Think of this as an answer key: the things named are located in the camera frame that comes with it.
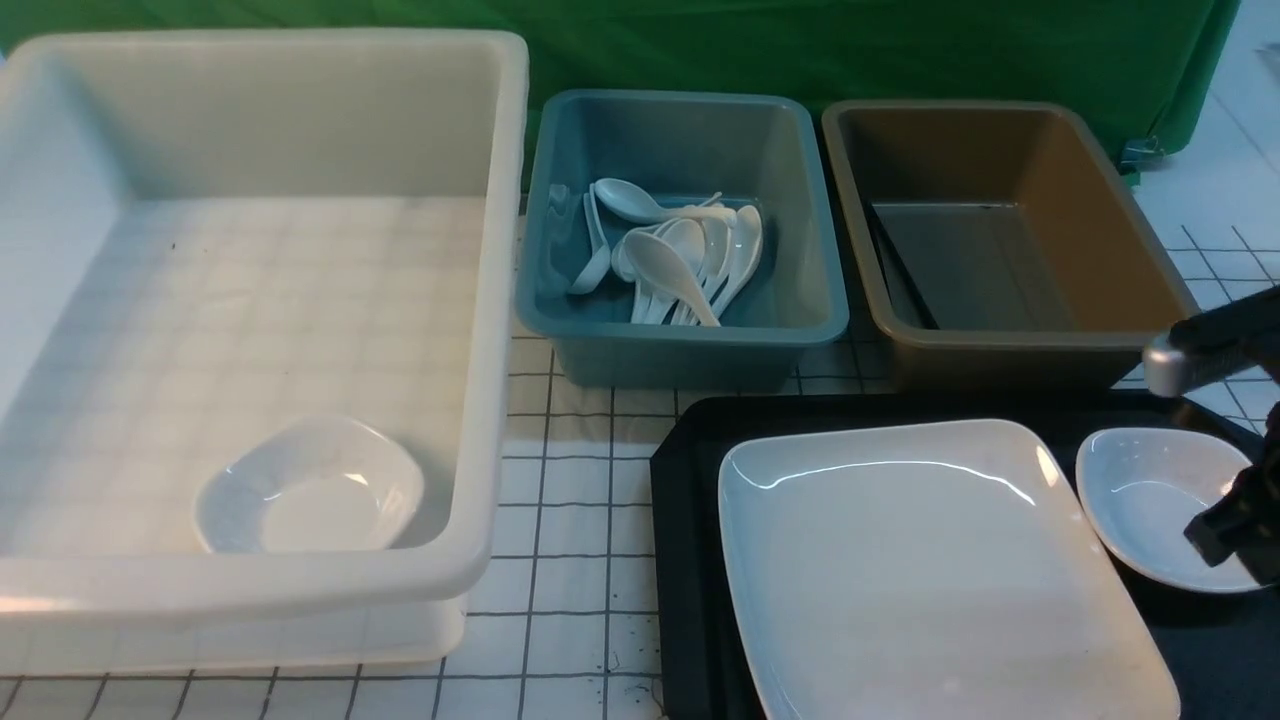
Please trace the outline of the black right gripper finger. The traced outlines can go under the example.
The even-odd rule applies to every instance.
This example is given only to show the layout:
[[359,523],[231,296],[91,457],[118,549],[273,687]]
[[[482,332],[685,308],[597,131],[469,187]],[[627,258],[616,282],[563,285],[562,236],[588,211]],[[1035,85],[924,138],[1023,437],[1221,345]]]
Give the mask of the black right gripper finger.
[[1279,580],[1277,470],[1243,469],[1230,491],[1192,518],[1184,537],[1210,568],[1236,560],[1261,585]]

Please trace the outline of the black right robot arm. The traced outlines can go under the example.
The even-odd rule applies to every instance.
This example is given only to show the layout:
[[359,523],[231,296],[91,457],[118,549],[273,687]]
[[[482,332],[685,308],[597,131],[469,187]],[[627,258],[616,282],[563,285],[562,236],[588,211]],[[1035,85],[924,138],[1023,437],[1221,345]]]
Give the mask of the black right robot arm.
[[[1257,366],[1279,378],[1279,288],[1271,287],[1171,325],[1144,348],[1147,388],[1174,398]],[[1230,559],[1261,585],[1279,579],[1279,407],[1266,419],[1260,457],[1184,537],[1211,568]]]

